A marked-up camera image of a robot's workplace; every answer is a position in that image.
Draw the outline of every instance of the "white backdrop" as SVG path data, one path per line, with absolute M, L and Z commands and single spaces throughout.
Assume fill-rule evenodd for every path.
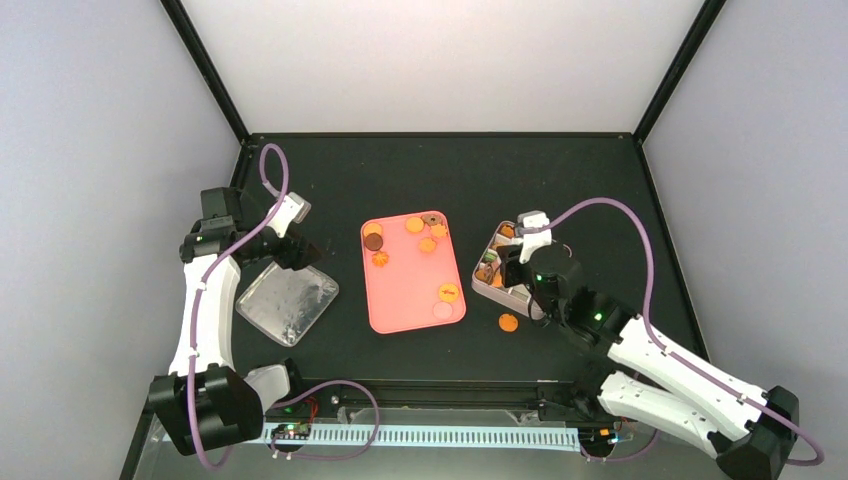
M 633 131 L 702 0 L 185 0 L 248 130 Z

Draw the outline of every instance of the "food item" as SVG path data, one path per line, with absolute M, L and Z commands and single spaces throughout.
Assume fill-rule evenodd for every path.
M 424 253 L 430 253 L 436 249 L 436 241 L 430 237 L 422 238 L 420 242 L 418 242 L 418 248 Z
M 409 217 L 406 219 L 406 230 L 409 233 L 418 233 L 424 230 L 424 220 L 418 217 Z
M 365 237 L 365 248 L 372 252 L 379 251 L 383 248 L 383 237 L 379 233 L 372 233 Z
M 383 227 L 379 223 L 371 222 L 368 225 L 365 225 L 365 228 L 362 229 L 362 236 L 367 237 L 372 233 L 376 233 L 377 235 L 383 234 Z
M 430 233 L 436 238 L 446 237 L 448 235 L 448 227 L 444 225 L 433 225 L 430 227 Z
M 426 223 L 427 225 L 430 225 L 431 227 L 433 227 L 435 225 L 441 225 L 442 223 L 444 223 L 444 220 L 442 220 L 442 217 L 439 216 L 439 215 L 436 215 L 435 213 L 425 213 L 424 215 L 421 215 L 421 220 L 423 220 L 424 223 Z
M 385 266 L 389 263 L 389 254 L 386 252 L 377 252 L 371 256 L 371 261 L 378 267 Z
M 481 282 L 491 285 L 492 279 L 495 277 L 495 269 L 491 265 L 483 265 L 474 272 L 474 277 Z
M 506 238 L 515 237 L 515 229 L 512 228 L 509 225 L 504 225 L 503 227 L 501 227 L 501 229 L 498 233 L 500 233 L 501 235 L 503 235 Z
M 495 288 L 503 288 L 503 278 L 501 278 L 501 272 L 495 272 L 495 277 L 492 279 L 492 286 Z
M 459 298 L 459 287 L 452 283 L 446 283 L 439 287 L 439 298 L 443 302 L 455 302 Z
M 515 315 L 504 313 L 498 318 L 498 326 L 504 332 L 512 333 L 518 330 L 518 319 L 515 318 Z

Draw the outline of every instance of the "black table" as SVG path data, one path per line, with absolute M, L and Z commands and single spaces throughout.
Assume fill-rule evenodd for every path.
M 234 315 L 233 358 L 239 373 L 291 357 L 314 379 L 570 382 L 586 360 L 555 326 L 523 321 L 511 334 L 498 328 L 507 311 L 471 289 L 475 264 L 502 220 L 543 210 L 555 217 L 576 202 L 608 196 L 642 218 L 656 255 L 654 325 L 698 355 L 706 351 L 691 310 L 641 149 L 627 134 L 339 134 L 254 135 L 243 149 L 235 186 L 262 205 L 259 151 L 279 144 L 290 165 L 290 189 L 312 203 L 298 230 L 321 247 L 315 267 L 340 285 L 324 315 L 294 347 L 285 348 Z M 276 155 L 269 178 L 280 185 Z M 457 324 L 381 335 L 368 324 L 359 229 L 364 221 L 423 210 L 445 213 L 450 224 L 467 314 Z M 554 231 L 584 266 L 590 285 L 641 308 L 645 259 L 635 228 L 621 212 L 589 207 Z M 237 295 L 267 262 L 245 268 Z

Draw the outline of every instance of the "white container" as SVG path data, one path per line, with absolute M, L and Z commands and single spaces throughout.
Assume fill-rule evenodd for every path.
M 483 250 L 483 255 L 481 255 L 480 260 L 477 261 L 474 271 L 471 272 L 471 288 L 480 295 L 483 295 L 484 297 L 493 300 L 525 317 L 527 316 L 529 306 L 530 318 L 533 320 L 539 320 L 545 316 L 545 313 L 541 308 L 539 308 L 539 305 L 530 298 L 530 292 L 527 291 L 527 288 L 525 288 L 524 285 L 516 285 L 512 288 L 496 287 L 491 285 L 489 282 L 477 278 L 476 274 L 479 269 L 486 269 L 490 267 L 493 272 L 497 272 L 500 268 L 501 260 L 498 257 L 498 252 L 495 251 L 495 247 L 497 245 L 510 244 L 510 238 L 499 233 L 503 227 L 510 227 L 513 231 L 515 231 L 515 224 L 512 222 L 501 222 L 501 224 L 498 225 L 498 228 L 495 230 L 495 234 L 492 235 L 492 239 L 489 240 L 489 244 L 486 245 L 485 250 Z

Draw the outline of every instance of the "purple cable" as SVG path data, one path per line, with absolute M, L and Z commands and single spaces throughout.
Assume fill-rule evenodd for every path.
M 267 177 L 265 176 L 265 156 L 268 154 L 268 150 L 274 150 L 277 152 L 277 155 L 280 157 L 280 163 L 283 166 L 283 186 L 280 191 L 277 191 L 271 184 L 268 182 Z M 268 214 L 259 225 L 257 225 L 253 230 L 248 232 L 241 240 L 232 244 L 230 248 L 224 250 L 224 253 L 218 255 L 218 258 L 212 262 L 212 265 L 206 269 L 206 272 L 200 277 L 201 284 L 206 284 L 209 280 L 209 277 L 212 275 L 212 272 L 215 270 L 215 267 L 221 264 L 227 257 L 233 254 L 236 250 L 241 248 L 242 245 L 247 243 L 251 238 L 255 237 L 259 232 L 265 228 L 268 223 L 274 218 L 274 215 L 277 214 L 277 211 L 280 210 L 280 207 L 283 205 L 283 201 L 285 200 L 286 192 L 289 187 L 289 164 L 286 160 L 286 155 L 283 153 L 283 150 L 274 145 L 273 143 L 269 143 L 262 148 L 262 152 L 259 155 L 259 172 L 262 177 L 262 185 L 271 192 L 272 195 L 277 197 L 277 202 L 274 203 L 274 208 L 271 209 L 271 213 Z M 197 315 L 200 310 L 200 299 L 203 296 L 203 288 L 198 287 L 197 291 L 194 293 L 194 303 L 191 306 L 191 324 L 189 326 L 189 345 L 192 350 L 197 350 Z M 186 389 L 188 390 L 188 424 L 191 428 L 191 441 L 194 444 L 194 450 L 197 452 L 197 458 L 200 460 L 201 465 L 206 467 L 209 471 L 219 470 L 227 459 L 230 457 L 230 453 L 232 453 L 233 447 L 232 445 L 227 447 L 227 450 L 224 451 L 224 455 L 218 460 L 218 463 L 212 463 L 209 461 L 209 457 L 206 456 L 206 451 L 203 449 L 203 442 L 200 440 L 200 429 L 197 425 L 197 408 L 195 406 L 195 379 L 194 375 L 196 372 L 196 361 L 197 358 L 192 355 L 188 358 L 188 382 L 186 385 Z
M 364 453 L 366 450 L 368 450 L 369 447 L 371 447 L 371 444 L 374 443 L 374 440 L 377 439 L 377 431 L 380 429 L 380 409 L 377 407 L 377 399 L 374 398 L 374 395 L 371 392 L 369 392 L 367 388 L 363 387 L 362 385 L 360 385 L 356 382 L 351 382 L 350 380 L 330 380 L 329 382 L 324 382 L 324 383 L 318 384 L 318 385 L 310 388 L 309 390 L 301 393 L 300 395 L 298 395 L 297 397 L 295 397 L 291 400 L 286 400 L 284 402 L 278 402 L 278 403 L 275 403 L 274 405 L 271 405 L 271 408 L 284 408 L 284 407 L 288 407 L 289 405 L 294 405 L 295 403 L 302 402 L 303 399 L 308 398 L 310 395 L 317 392 L 318 390 L 321 390 L 322 388 L 330 387 L 332 385 L 347 385 L 349 387 L 353 387 L 353 388 L 360 390 L 362 393 L 365 394 L 366 397 L 368 397 L 368 400 L 371 402 L 371 405 L 374 407 L 374 430 L 371 432 L 371 435 L 368 437 L 368 440 L 365 442 L 365 445 L 360 447 L 359 450 L 348 453 L 346 455 L 325 456 L 325 455 L 310 455 L 308 453 L 292 452 L 292 453 L 286 454 L 290 458 L 302 458 L 304 460 L 326 460 L 326 461 L 330 461 L 330 462 L 336 462 L 336 461 L 340 461 L 340 460 L 350 460 L 351 458 L 358 457 L 359 455 L 362 455 L 362 453 Z M 284 436 L 284 435 L 277 434 L 277 435 L 274 435 L 274 438 L 271 439 L 271 450 L 274 450 L 274 453 L 279 451 L 279 450 L 277 450 L 277 439 L 282 437 L 282 436 Z
M 570 217 L 574 213 L 576 213 L 579 210 L 582 210 L 583 208 L 588 207 L 590 205 L 610 205 L 610 206 L 613 206 L 613 207 L 621 210 L 622 212 L 624 212 L 627 215 L 628 218 L 630 218 L 630 221 L 633 222 L 633 225 L 636 227 L 636 230 L 639 231 L 639 236 L 642 238 L 642 246 L 645 248 L 645 258 L 646 258 L 646 261 L 647 261 L 647 264 L 648 264 L 648 278 L 645 281 L 645 300 L 642 303 L 642 318 L 644 318 L 644 320 L 645 320 L 645 330 L 648 333 L 648 336 L 657 345 L 657 347 L 659 347 L 660 350 L 665 350 L 666 346 L 665 346 L 664 343 L 662 343 L 660 341 L 659 338 L 657 338 L 656 334 L 654 333 L 654 329 L 651 327 L 651 320 L 650 320 L 651 296 L 653 295 L 653 291 L 654 291 L 654 253 L 653 253 L 653 249 L 651 248 L 651 240 L 648 238 L 648 232 L 645 230 L 645 226 L 642 224 L 642 221 L 639 220 L 639 217 L 636 215 L 636 213 L 633 212 L 633 210 L 631 210 L 627 205 L 619 202 L 618 200 L 614 200 L 612 198 L 606 198 L 606 197 L 590 198 L 588 200 L 583 200 L 582 202 L 578 203 L 577 205 L 574 205 L 573 207 L 569 208 L 568 210 L 565 211 L 565 213 L 563 213 L 562 215 L 560 215 L 559 217 L 554 219 L 554 221 L 551 222 L 550 224 L 545 225 L 544 227 L 541 227 L 541 228 L 520 229 L 520 233 L 522 233 L 522 234 L 524 234 L 524 233 L 539 233 L 539 232 L 543 232 L 545 230 L 550 230 L 550 229 L 554 228 L 555 226 L 559 225 L 560 223 L 562 223 L 566 218 Z M 671 358 L 677 360 L 678 362 L 682 363 L 683 365 L 688 367 L 693 372 L 702 376 L 703 378 L 708 380 L 713 385 L 724 390 L 729 395 L 732 395 L 736 398 L 743 398 L 743 396 L 740 392 L 737 392 L 736 390 L 734 390 L 733 388 L 731 388 L 730 386 L 728 386 L 727 384 L 725 384 L 721 380 L 715 378 L 714 376 L 710 375 L 709 373 L 705 372 L 704 370 L 698 368 L 697 365 L 686 360 L 685 358 L 681 357 L 677 353 L 671 352 L 669 354 L 669 356 Z M 793 433 L 795 433 L 799 437 L 803 438 L 804 441 L 806 441 L 813 448 L 813 451 L 815 451 L 815 453 L 816 453 L 816 457 L 813 458 L 812 460 L 795 460 L 795 459 L 790 458 L 789 460 L 786 461 L 787 465 L 795 465 L 795 466 L 800 466 L 800 467 L 812 467 L 812 466 L 815 466 L 815 465 L 820 465 L 822 462 L 824 462 L 824 449 L 822 449 L 821 445 L 819 445 L 819 443 L 815 439 L 813 439 L 813 437 L 812 437 L 812 435 L 810 435 L 810 433 L 808 433 L 806 430 L 804 430 L 800 426 L 795 425 L 794 423 L 790 422 L 789 420 L 787 420 L 786 418 L 784 418 L 782 415 L 775 412 L 774 410 L 772 410 L 772 409 L 770 409 L 766 406 L 760 405 L 759 403 L 751 400 L 750 398 L 744 397 L 744 402 L 747 403 L 748 405 L 756 408 L 760 412 L 768 415 L 769 417 L 773 418 L 778 423 L 780 423 L 784 427 L 788 428 L 789 430 L 791 430 Z
M 637 458 L 639 458 L 639 457 L 645 455 L 646 453 L 650 452 L 651 449 L 654 448 L 654 446 L 659 441 L 660 441 L 660 431 L 654 430 L 654 434 L 651 435 L 651 441 L 648 442 L 647 445 L 645 445 L 644 447 L 639 449 L 638 452 L 631 453 L 630 455 L 627 455 L 626 457 L 620 457 L 620 458 L 593 457 L 593 456 L 589 455 L 589 452 L 587 452 L 585 448 L 583 448 L 583 445 L 580 445 L 580 453 L 582 453 L 583 456 L 586 457 L 586 460 L 588 460 L 590 462 L 601 462 L 601 463 L 629 462 L 630 460 L 636 460 Z

